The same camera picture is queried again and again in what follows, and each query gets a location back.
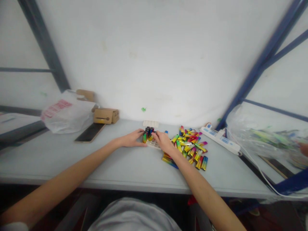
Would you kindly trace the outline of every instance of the hand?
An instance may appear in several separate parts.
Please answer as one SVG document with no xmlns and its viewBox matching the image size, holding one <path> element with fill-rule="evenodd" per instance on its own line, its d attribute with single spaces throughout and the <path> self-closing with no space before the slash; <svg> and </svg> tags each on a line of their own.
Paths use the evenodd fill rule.
<svg viewBox="0 0 308 231">
<path fill-rule="evenodd" d="M 298 143 L 301 149 L 301 153 L 308 157 L 308 144 Z"/>
<path fill-rule="evenodd" d="M 115 140 L 119 142 L 119 145 L 122 147 L 146 147 L 147 144 L 137 141 L 137 139 L 143 135 L 143 132 L 144 130 L 140 128 L 125 136 L 116 138 Z"/>
<path fill-rule="evenodd" d="M 171 140 L 169 139 L 169 136 L 167 133 L 163 133 L 160 131 L 157 131 L 157 134 L 152 133 L 154 136 L 154 139 L 159 144 L 160 148 L 167 154 L 170 155 L 170 153 L 173 153 L 174 150 L 177 150 L 174 147 L 174 144 L 172 144 Z"/>
</svg>

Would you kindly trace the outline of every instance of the white shirt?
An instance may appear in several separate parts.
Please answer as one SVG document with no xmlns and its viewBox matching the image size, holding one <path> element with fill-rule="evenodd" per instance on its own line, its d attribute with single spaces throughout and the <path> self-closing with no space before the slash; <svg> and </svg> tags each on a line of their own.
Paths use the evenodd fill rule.
<svg viewBox="0 0 308 231">
<path fill-rule="evenodd" d="M 26 224 L 15 222 L 1 231 L 28 231 Z M 91 225 L 89 231 L 181 231 L 177 223 L 161 208 L 133 198 L 112 202 Z"/>
</svg>

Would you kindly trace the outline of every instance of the phone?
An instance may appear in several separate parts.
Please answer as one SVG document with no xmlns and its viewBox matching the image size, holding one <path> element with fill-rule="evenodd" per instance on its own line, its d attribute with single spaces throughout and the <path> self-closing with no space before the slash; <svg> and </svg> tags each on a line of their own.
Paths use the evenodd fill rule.
<svg viewBox="0 0 308 231">
<path fill-rule="evenodd" d="M 106 124 L 92 123 L 80 136 L 75 139 L 75 143 L 91 143 L 95 137 L 100 133 Z"/>
<path fill-rule="evenodd" d="M 284 165 L 282 165 L 276 159 L 268 158 L 268 157 L 261 157 L 269 166 L 271 166 L 276 172 L 278 172 L 283 178 L 287 179 L 294 175 L 289 169 L 287 169 Z"/>
</svg>

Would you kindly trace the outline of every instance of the metal shelf frame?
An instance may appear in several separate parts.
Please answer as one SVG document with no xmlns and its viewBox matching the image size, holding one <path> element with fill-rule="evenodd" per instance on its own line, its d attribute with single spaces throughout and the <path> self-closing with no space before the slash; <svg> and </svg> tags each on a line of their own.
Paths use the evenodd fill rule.
<svg viewBox="0 0 308 231">
<path fill-rule="evenodd" d="M 27 19 L 27 22 L 41 49 L 49 69 L 0 67 L 0 72 L 51 73 L 61 93 L 66 89 L 71 89 L 36 1 L 18 0 L 18 3 Z M 0 111 L 35 116 L 40 116 L 41 114 L 40 110 L 1 105 Z M 2 134 L 0 137 L 0 150 L 8 146 L 15 146 L 19 141 L 43 130 L 47 130 L 47 128 L 42 121 L 39 121 L 37 123 L 29 124 L 25 127 L 13 130 L 8 134 Z"/>
<path fill-rule="evenodd" d="M 51 73 L 61 92 L 71 89 L 35 0 L 18 0 L 49 69 L 0 67 L 0 72 Z"/>
<path fill-rule="evenodd" d="M 286 37 L 288 36 L 294 25 L 297 23 L 298 19 L 301 17 L 307 6 L 308 6 L 308 0 L 294 0 L 291 3 L 288 11 L 286 12 L 282 21 L 278 25 L 273 36 L 270 38 L 265 49 L 261 53 L 260 57 L 258 58 L 257 62 L 255 63 L 250 73 L 246 77 L 237 95 L 234 97 L 232 103 L 225 112 L 220 123 L 216 127 L 216 130 L 220 130 L 226 127 L 227 116 L 233 110 L 234 107 L 236 107 L 238 104 L 241 104 L 242 102 L 250 103 L 258 107 L 262 107 L 271 111 L 275 111 L 308 122 L 308 117 L 306 116 L 298 115 L 289 111 L 285 111 L 279 108 L 275 108 L 272 106 L 268 106 L 265 104 L 261 104 L 246 99 L 247 95 L 249 94 L 255 83 L 258 81 L 264 70 L 266 70 L 268 67 L 273 65 L 279 59 L 281 59 L 283 56 L 287 55 L 291 50 L 293 50 L 294 48 L 299 46 L 302 42 L 304 42 L 306 39 L 308 39 L 308 29 L 307 29 L 304 33 L 302 33 L 300 36 L 294 39 L 290 44 L 288 44 L 285 48 L 283 48 L 280 52 L 277 53 L 278 49 L 281 47 L 282 43 L 285 41 Z M 289 195 L 308 187 L 308 168 L 302 170 L 301 172 L 295 174 L 294 176 L 288 178 L 287 180 L 280 182 L 279 184 L 273 185 L 273 187 L 275 187 L 275 189 L 279 193 L 284 195 Z"/>
</svg>

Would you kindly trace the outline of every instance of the plastic bag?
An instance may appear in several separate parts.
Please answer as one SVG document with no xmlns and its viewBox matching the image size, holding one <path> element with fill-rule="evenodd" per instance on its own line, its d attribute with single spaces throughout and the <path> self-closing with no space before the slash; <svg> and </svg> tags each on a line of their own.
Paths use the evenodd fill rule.
<svg viewBox="0 0 308 231">
<path fill-rule="evenodd" d="M 244 110 L 242 105 L 236 106 L 226 119 L 228 139 L 244 147 L 249 154 L 274 159 L 283 158 L 298 168 L 308 167 L 308 158 L 301 154 L 297 144 L 297 141 L 307 141 L 307 132 L 272 132 L 267 127 L 261 127 L 262 119 L 258 117 L 258 124 L 252 113 Z"/>
<path fill-rule="evenodd" d="M 58 102 L 42 111 L 41 120 L 52 133 L 57 134 L 74 133 L 89 127 L 93 123 L 91 110 L 95 103 L 77 99 L 83 97 L 66 90 Z"/>
</svg>

